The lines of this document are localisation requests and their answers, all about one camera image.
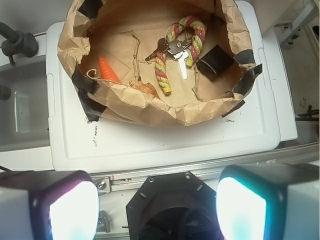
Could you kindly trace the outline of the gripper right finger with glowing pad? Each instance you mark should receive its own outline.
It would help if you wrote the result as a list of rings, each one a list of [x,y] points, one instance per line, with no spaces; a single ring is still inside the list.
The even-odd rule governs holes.
[[[216,213],[227,240],[318,240],[320,168],[229,165],[217,185]]]

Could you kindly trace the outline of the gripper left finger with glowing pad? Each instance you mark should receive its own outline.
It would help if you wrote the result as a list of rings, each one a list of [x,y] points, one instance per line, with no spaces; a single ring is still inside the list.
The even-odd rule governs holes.
[[[3,171],[2,240],[92,240],[99,194],[90,175],[77,171]]]

